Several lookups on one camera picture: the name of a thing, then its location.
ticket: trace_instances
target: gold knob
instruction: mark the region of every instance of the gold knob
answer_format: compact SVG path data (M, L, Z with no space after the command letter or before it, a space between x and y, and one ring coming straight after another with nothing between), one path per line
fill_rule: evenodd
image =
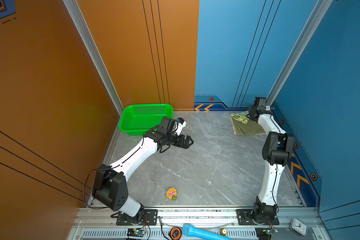
M220 229L220 234L225 236L227 234L227 230L225 230L224 228Z

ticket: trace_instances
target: toy figure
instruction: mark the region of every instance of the toy figure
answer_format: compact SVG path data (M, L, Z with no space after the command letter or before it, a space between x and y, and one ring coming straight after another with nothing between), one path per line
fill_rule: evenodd
M176 195L177 195L177 192L176 192L176 189L173 187L173 188L170 188L168 191L167 191L167 197L169 199L172 199L172 200L176 200Z

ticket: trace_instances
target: metal bracket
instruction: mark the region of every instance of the metal bracket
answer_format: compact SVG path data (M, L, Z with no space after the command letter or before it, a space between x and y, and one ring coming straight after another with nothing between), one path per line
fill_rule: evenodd
M184 149L189 148L193 144L193 140L190 136L185 137L185 135L180 134L178 137L178 142L175 144L176 147L182 147Z
M147 224L150 226L156 225L157 223L157 209L144 209L144 216L147 217ZM144 225L145 221L144 219L139 223L138 225ZM119 213L117 216L117 222L116 225L118 226L131 226L133 225L129 221L129 216L127 214Z
M252 209L236 209L239 225L267 225L267 223L258 224L253 219ZM275 216L271 220L272 225L279 225L279 219Z

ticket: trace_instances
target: robotic arm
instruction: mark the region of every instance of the robotic arm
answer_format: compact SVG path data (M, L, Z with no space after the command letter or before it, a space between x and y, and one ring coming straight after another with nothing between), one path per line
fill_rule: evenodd
M265 160L263 185L253 204L252 214L254 223L278 225L277 191L284 167L291 160L294 136L277 124L270 114L271 107L265 105L266 98L256 97L254 105L248 107L249 118L258 122L268 135L262 152Z
M182 118L164 117L160 125L147 131L125 156L109 166L102 164L96 171L92 196L110 209L127 214L130 222L139 223L143 218L144 205L128 195L127 181L144 160L155 152L162 153L171 145L185 149L191 146L191 137L180 134L185 125Z

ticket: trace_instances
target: blue microphone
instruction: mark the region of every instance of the blue microphone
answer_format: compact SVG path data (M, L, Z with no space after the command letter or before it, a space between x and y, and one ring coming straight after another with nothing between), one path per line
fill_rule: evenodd
M201 230L189 224L184 224L183 234L188 237L198 237L206 240L231 240L229 237L221 236L206 230Z

